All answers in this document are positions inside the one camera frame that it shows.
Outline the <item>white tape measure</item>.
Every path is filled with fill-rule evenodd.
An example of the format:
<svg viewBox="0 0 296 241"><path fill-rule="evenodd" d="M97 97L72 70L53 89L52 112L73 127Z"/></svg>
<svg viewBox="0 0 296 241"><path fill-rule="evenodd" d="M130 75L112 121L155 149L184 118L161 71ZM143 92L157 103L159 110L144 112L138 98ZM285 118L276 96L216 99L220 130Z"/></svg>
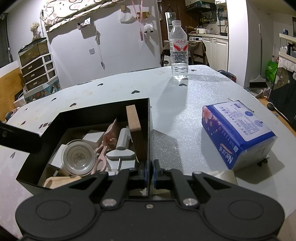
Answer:
<svg viewBox="0 0 296 241"><path fill-rule="evenodd" d="M70 174L65 170L62 163L62 152L65 146L66 146L65 144L60 145L59 149L55 152L55 154L53 154L48 164L51 167L54 167L55 169L57 169L63 175L69 176Z"/></svg>

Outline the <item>pink scissors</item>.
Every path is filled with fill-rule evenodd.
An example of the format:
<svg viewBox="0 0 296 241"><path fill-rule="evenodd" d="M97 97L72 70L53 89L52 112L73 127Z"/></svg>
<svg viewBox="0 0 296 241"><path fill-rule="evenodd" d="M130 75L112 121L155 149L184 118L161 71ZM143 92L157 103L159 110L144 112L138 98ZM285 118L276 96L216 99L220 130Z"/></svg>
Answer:
<svg viewBox="0 0 296 241"><path fill-rule="evenodd" d="M106 154L108 151L114 150L119 137L119 127L117 124L117 119L114 120L112 124L109 125L107 131L103 134L103 140L101 145L95 149L98 154L98 158L95 162L95 165L91 171L91 174L94 174L98 171L103 172L107 167Z"/></svg>

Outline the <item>carved wooden square block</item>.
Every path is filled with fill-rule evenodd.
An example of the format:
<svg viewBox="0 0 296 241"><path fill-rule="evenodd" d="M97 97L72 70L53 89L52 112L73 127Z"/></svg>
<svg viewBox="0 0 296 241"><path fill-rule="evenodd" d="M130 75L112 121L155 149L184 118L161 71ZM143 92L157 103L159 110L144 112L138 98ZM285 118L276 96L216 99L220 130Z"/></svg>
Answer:
<svg viewBox="0 0 296 241"><path fill-rule="evenodd" d="M141 131L141 125L139 122L138 114L135 105L126 106L128 127L130 132Z"/></svg>

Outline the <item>oval wooden lidded box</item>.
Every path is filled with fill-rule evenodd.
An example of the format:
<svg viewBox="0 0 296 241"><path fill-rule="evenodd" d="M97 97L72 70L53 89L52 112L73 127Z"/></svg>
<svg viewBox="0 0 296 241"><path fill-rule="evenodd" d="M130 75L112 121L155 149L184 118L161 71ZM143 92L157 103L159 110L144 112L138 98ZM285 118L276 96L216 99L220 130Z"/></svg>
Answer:
<svg viewBox="0 0 296 241"><path fill-rule="evenodd" d="M50 177L50 178L46 179L46 181L43 184L43 187L46 187L49 189L55 189L55 188L70 184L72 182L75 182L75 181L78 181L81 179L82 178L80 176Z"/></svg>

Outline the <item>black storage box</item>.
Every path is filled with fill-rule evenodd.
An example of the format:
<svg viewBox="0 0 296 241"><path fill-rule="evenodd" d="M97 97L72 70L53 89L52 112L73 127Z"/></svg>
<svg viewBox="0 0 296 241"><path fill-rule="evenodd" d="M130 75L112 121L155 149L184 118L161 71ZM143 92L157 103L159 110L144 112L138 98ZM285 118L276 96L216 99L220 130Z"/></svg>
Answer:
<svg viewBox="0 0 296 241"><path fill-rule="evenodd" d="M53 173L87 177L134 168L134 189L151 182L149 99L133 99L59 113L42 135L26 142L29 156L16 179L30 193L44 192Z"/></svg>

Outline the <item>white power adapter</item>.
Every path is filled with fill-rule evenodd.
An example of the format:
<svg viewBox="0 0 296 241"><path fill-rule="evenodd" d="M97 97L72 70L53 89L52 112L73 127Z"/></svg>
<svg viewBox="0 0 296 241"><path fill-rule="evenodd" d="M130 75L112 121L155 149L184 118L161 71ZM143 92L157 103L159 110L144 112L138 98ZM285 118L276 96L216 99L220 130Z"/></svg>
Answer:
<svg viewBox="0 0 296 241"><path fill-rule="evenodd" d="M95 131L90 130L83 138L82 140L86 143L88 143L91 147L94 149L98 148L102 141L103 141L103 135L104 132L101 131Z"/></svg>

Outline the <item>white drawer unit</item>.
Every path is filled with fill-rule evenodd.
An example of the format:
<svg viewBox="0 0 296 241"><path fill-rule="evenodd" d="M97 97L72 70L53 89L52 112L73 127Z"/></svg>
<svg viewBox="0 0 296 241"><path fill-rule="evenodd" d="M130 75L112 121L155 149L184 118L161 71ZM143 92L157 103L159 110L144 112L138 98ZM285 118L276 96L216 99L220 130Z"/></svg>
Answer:
<svg viewBox="0 0 296 241"><path fill-rule="evenodd" d="M21 68L25 91L30 91L57 77L51 53L39 56Z"/></svg>

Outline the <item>blue tissue pack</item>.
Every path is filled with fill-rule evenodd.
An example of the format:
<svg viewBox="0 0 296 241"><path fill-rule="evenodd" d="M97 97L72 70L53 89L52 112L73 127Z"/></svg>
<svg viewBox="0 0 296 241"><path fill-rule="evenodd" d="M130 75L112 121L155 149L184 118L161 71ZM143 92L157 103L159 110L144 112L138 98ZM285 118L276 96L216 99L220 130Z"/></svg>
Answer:
<svg viewBox="0 0 296 241"><path fill-rule="evenodd" d="M203 106L202 126L232 171L264 160L278 138L238 100Z"/></svg>

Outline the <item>glass fish tank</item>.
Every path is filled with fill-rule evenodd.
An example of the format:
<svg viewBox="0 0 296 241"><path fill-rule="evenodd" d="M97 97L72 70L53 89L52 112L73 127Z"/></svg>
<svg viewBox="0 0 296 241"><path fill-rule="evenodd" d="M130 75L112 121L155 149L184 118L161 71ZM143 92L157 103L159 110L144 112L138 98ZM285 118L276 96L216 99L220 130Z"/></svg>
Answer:
<svg viewBox="0 0 296 241"><path fill-rule="evenodd" d="M47 38L38 38L18 51L21 66L24 67L39 56L49 53Z"/></svg>

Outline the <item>dried flower vase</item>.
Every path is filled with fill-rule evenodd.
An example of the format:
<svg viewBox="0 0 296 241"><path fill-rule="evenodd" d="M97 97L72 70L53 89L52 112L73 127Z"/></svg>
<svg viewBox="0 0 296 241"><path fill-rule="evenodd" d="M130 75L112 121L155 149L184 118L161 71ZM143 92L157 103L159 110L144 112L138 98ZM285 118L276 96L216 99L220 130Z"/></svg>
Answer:
<svg viewBox="0 0 296 241"><path fill-rule="evenodd" d="M30 31L33 34L32 40L39 39L41 37L41 32L39 31L40 24L38 22L33 22L30 26Z"/></svg>

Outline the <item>patterned rolled fabric curtain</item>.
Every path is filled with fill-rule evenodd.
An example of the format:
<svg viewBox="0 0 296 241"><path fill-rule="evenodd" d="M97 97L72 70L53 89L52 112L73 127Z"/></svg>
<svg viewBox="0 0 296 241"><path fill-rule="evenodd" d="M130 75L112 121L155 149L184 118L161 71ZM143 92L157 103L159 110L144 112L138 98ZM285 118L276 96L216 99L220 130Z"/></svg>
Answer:
<svg viewBox="0 0 296 241"><path fill-rule="evenodd" d="M41 10L40 18L44 23L46 32L75 20L89 12L100 8L109 8L121 3L120 0L98 1L98 0L77 0L77 1L47 1Z"/></svg>

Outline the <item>clear plastic water bottle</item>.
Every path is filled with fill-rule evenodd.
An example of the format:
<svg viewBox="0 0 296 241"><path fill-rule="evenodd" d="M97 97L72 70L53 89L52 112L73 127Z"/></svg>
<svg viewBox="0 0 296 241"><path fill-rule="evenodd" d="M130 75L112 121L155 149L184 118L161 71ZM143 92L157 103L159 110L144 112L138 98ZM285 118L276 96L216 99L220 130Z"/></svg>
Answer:
<svg viewBox="0 0 296 241"><path fill-rule="evenodd" d="M182 29L180 20L172 21L172 29L169 33L171 71L177 80L188 77L189 54L188 37Z"/></svg>

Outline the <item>green shopping bag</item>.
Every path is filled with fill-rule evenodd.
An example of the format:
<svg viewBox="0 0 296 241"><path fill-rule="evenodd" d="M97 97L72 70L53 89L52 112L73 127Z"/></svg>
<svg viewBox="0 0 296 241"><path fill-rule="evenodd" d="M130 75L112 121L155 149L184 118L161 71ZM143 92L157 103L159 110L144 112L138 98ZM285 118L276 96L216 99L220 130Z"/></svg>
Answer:
<svg viewBox="0 0 296 241"><path fill-rule="evenodd" d="M265 70L265 77L266 77L267 81L274 83L277 68L278 68L278 64L276 62L269 60L269 62L267 63L266 70Z"/></svg>

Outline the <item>small white plush sheep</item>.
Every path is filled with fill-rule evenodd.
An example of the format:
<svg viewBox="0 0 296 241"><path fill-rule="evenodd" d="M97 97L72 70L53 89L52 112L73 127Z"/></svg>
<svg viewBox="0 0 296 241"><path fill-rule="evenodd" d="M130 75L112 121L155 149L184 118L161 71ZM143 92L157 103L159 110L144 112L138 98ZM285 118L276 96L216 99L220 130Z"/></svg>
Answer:
<svg viewBox="0 0 296 241"><path fill-rule="evenodd" d="M153 24L145 24L144 25L144 33L145 34L152 33L153 31L154 31Z"/></svg>

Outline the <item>white hanging bag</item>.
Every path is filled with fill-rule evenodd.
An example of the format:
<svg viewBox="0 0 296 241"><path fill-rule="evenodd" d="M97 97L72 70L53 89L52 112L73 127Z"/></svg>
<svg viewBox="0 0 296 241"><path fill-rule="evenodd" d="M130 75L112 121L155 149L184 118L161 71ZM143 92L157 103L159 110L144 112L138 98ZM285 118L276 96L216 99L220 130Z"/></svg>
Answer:
<svg viewBox="0 0 296 241"><path fill-rule="evenodd" d="M131 13L122 12L122 11L119 13L119 22L121 24L132 24L136 20L137 19Z"/></svg>

